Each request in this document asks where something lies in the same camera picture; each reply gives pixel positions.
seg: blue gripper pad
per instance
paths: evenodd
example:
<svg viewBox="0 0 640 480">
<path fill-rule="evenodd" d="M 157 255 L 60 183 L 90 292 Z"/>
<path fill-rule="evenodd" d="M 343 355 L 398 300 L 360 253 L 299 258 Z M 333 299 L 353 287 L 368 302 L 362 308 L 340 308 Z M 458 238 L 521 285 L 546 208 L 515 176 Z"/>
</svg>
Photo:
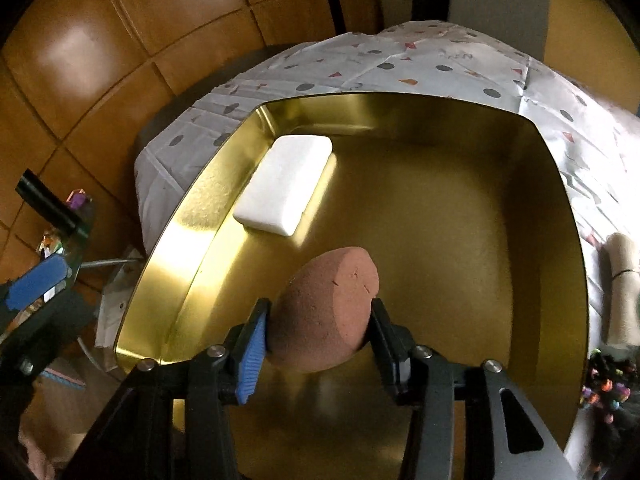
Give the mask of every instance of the blue gripper pad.
<svg viewBox="0 0 640 480">
<path fill-rule="evenodd" d="M 267 352 L 266 343 L 267 314 L 263 312 L 255 325 L 254 334 L 244 351 L 244 357 L 238 365 L 238 385 L 236 398 L 239 404 L 246 404 L 249 396 L 255 391 L 262 361 Z"/>
<path fill-rule="evenodd" d="M 8 310 L 23 310 L 66 278 L 69 267 L 60 254 L 52 254 L 15 280 L 4 300 Z"/>
</svg>

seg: gray dot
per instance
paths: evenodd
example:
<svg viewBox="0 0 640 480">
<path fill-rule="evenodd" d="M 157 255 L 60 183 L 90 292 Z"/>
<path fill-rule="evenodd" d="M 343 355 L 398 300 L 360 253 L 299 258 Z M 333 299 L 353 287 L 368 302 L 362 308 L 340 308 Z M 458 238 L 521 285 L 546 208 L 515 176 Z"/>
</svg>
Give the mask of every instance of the gray dot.
<svg viewBox="0 0 640 480">
<path fill-rule="evenodd" d="M 497 90 L 494 90 L 493 88 L 485 88 L 484 90 L 482 90 L 485 94 L 487 94 L 489 97 L 494 97 L 494 98 L 498 98 L 500 97 L 500 92 L 498 92 Z"/>
<path fill-rule="evenodd" d="M 231 134 L 222 134 L 216 140 L 213 141 L 214 146 L 222 146 L 222 144 L 231 137 Z"/>
<path fill-rule="evenodd" d="M 240 103 L 233 103 L 232 105 L 225 106 L 225 109 L 222 110 L 222 113 L 227 115 L 233 112 L 236 108 L 240 106 Z"/>
<path fill-rule="evenodd" d="M 180 142 L 183 139 L 184 139 L 184 135 L 175 136 L 173 139 L 171 139 L 171 142 L 169 142 L 169 146 L 175 146 L 176 144 L 178 144 L 178 142 Z"/>
</svg>

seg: gray panel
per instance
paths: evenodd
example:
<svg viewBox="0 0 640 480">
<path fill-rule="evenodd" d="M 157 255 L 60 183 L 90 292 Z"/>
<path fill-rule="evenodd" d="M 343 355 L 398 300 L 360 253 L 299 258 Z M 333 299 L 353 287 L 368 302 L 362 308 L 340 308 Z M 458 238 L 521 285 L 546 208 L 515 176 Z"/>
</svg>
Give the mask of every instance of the gray panel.
<svg viewBox="0 0 640 480">
<path fill-rule="evenodd" d="M 549 0 L 450 0 L 449 21 L 542 60 L 548 10 Z"/>
</svg>

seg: black tube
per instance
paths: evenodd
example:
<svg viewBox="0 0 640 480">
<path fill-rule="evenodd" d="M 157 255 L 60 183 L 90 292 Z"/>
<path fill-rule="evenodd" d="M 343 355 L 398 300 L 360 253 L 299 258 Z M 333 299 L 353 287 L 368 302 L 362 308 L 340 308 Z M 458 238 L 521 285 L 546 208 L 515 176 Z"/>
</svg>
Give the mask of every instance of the black tube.
<svg viewBox="0 0 640 480">
<path fill-rule="evenodd" d="M 15 190 L 36 213 L 65 235 L 71 236 L 82 225 L 82 219 L 55 196 L 33 171 L 26 170 L 22 174 Z"/>
</svg>

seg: screw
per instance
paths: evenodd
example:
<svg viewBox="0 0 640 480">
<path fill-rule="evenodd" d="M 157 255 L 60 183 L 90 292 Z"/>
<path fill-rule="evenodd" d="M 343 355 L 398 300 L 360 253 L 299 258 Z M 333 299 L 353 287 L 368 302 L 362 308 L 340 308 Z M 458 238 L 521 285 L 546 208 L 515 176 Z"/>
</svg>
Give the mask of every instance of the screw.
<svg viewBox="0 0 640 480">
<path fill-rule="evenodd" d="M 28 359 L 23 360 L 20 363 L 20 371 L 23 375 L 30 376 L 33 372 L 33 364 Z"/>
<path fill-rule="evenodd" d="M 209 357 L 221 358 L 226 354 L 226 348 L 222 345 L 213 345 L 207 348 L 207 355 Z"/>
<path fill-rule="evenodd" d="M 416 345 L 414 348 L 414 356 L 421 359 L 428 359 L 433 355 L 433 350 L 425 345 Z"/>
<path fill-rule="evenodd" d="M 156 366 L 156 362 L 152 358 L 142 359 L 142 361 L 136 365 L 141 372 L 149 372 L 154 366 Z"/>
<path fill-rule="evenodd" d="M 502 371 L 502 365 L 495 359 L 487 359 L 484 362 L 484 369 L 494 374 L 499 374 Z"/>
</svg>

